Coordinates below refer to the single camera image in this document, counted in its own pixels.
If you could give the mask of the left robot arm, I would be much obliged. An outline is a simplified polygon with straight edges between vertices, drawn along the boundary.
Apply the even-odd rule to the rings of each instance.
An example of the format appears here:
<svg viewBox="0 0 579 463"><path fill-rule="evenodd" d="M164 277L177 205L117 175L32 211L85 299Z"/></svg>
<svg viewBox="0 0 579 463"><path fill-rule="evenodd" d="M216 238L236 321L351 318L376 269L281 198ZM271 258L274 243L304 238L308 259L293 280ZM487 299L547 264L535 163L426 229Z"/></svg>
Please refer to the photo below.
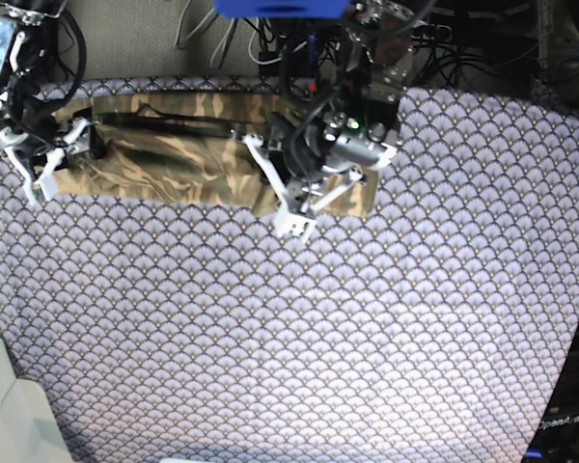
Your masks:
<svg viewBox="0 0 579 463"><path fill-rule="evenodd" d="M294 117L273 112L241 137L271 187L279 237L308 240L317 216L361 192L399 149L395 127L412 33L431 1L244 1L226 16L265 20L278 45L278 83Z"/></svg>

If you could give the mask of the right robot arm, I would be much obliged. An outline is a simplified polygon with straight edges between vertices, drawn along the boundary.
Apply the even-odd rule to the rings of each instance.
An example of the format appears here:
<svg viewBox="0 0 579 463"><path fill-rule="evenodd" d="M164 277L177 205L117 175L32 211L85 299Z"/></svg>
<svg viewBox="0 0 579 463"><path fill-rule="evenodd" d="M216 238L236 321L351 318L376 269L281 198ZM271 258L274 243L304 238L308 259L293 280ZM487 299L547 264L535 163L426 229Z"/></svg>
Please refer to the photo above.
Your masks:
<svg viewBox="0 0 579 463"><path fill-rule="evenodd" d="M57 195L55 173L69 165L70 156L104 156L98 120L90 109L76 112L64 123L55 118L83 83L87 46L65 1L0 1L0 7L0 141L22 176L26 199L37 204ZM77 69L64 96L41 100L39 67L51 54L47 27L60 20L72 31Z"/></svg>

